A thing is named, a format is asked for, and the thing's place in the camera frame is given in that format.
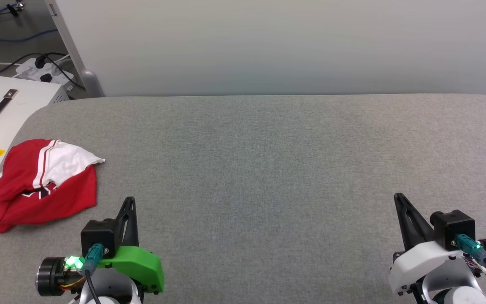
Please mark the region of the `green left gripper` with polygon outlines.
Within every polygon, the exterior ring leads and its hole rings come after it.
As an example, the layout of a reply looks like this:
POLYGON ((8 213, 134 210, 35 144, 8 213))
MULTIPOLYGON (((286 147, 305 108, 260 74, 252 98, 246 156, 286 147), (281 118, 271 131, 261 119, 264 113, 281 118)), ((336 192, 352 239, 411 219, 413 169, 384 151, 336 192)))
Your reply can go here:
POLYGON ((113 258, 103 258, 97 269, 114 268, 146 287, 146 293, 164 292, 165 276, 160 258, 139 247, 135 198, 125 198, 116 217, 120 246, 113 258))

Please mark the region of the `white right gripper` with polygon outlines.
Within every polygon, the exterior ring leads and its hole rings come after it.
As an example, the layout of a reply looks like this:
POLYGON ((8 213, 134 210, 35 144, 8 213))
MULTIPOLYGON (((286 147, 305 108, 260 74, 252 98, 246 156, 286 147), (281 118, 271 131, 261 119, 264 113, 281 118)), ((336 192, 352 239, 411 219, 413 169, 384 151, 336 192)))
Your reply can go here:
POLYGON ((422 294, 441 289, 480 287, 460 250, 447 251, 434 241, 434 229, 403 193, 394 195, 404 252, 389 272, 393 294, 407 292, 422 279, 422 294))

